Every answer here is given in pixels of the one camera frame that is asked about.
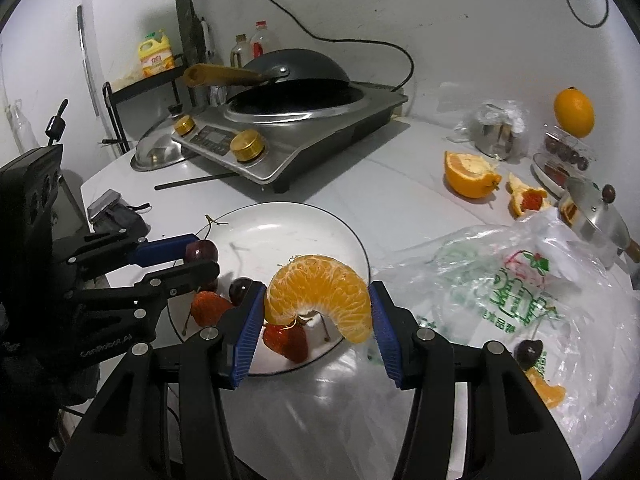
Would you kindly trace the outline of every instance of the gold knob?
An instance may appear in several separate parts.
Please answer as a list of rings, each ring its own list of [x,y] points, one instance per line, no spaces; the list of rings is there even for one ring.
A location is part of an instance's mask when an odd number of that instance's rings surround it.
[[[180,119],[175,121],[175,124],[174,124],[175,133],[177,133],[181,137],[184,137],[195,127],[196,127],[196,123],[191,118],[190,115],[185,115],[184,117],[181,117]]]
[[[239,162],[247,162],[264,151],[264,141],[255,130],[245,130],[231,140],[229,147]]]

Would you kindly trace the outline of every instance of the silver screw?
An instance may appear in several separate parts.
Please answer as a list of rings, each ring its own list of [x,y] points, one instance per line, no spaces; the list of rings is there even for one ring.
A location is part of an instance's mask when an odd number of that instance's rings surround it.
[[[417,335],[418,339],[421,339],[422,341],[431,341],[436,337],[436,333],[431,330],[431,328],[419,328],[415,335]]]
[[[136,343],[131,348],[131,353],[133,355],[144,355],[146,351],[149,350],[149,345],[146,343]]]
[[[218,332],[218,329],[216,327],[207,326],[206,328],[203,328],[202,330],[200,330],[200,337],[208,341],[210,339],[217,338],[219,333],[220,332]]]
[[[496,355],[500,355],[502,352],[504,352],[504,346],[502,346],[502,343],[498,343],[497,341],[489,341],[486,349],[492,354]]]

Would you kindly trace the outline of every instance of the strawberry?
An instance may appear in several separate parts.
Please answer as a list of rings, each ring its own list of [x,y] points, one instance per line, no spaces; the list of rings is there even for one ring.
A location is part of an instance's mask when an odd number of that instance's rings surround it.
[[[267,348],[296,364],[303,363],[309,356],[305,329],[299,323],[290,328],[267,323],[262,332],[262,341]]]
[[[191,301],[191,315],[200,326],[217,325],[222,315],[233,308],[233,304],[208,290],[197,293]]]

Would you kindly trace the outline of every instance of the black metal rack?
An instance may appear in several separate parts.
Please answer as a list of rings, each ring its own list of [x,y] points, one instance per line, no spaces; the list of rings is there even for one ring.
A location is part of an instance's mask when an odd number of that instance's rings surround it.
[[[124,101],[127,101],[137,95],[143,94],[144,92],[153,90],[154,88],[159,88],[167,83],[171,83],[171,86],[174,90],[175,102],[176,104],[180,104],[180,96],[178,95],[178,87],[175,84],[175,80],[182,77],[182,74],[184,73],[187,66],[182,60],[182,54],[177,54],[174,57],[177,62],[181,63],[181,65],[169,70],[165,70],[164,72],[161,72],[159,74],[145,77],[140,81],[125,86],[123,89],[118,90],[117,92],[114,92],[111,89],[111,83],[109,83],[109,81],[105,82],[104,85],[102,85],[102,97],[104,98],[104,105],[107,107],[109,118],[111,120],[111,126],[113,127],[113,131],[116,135],[116,140],[113,141],[113,143],[118,145],[121,154],[124,155],[131,148],[129,145],[129,141],[127,140],[127,136],[124,132],[122,121],[120,120],[120,114],[118,113],[117,105],[119,103],[123,103]]]

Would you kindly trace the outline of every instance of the stove control panel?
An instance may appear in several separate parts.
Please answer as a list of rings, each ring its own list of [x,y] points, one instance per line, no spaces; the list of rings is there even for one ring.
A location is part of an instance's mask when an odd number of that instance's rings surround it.
[[[235,132],[207,125],[191,137],[189,142],[216,155],[225,156],[229,152],[231,141],[235,136]]]

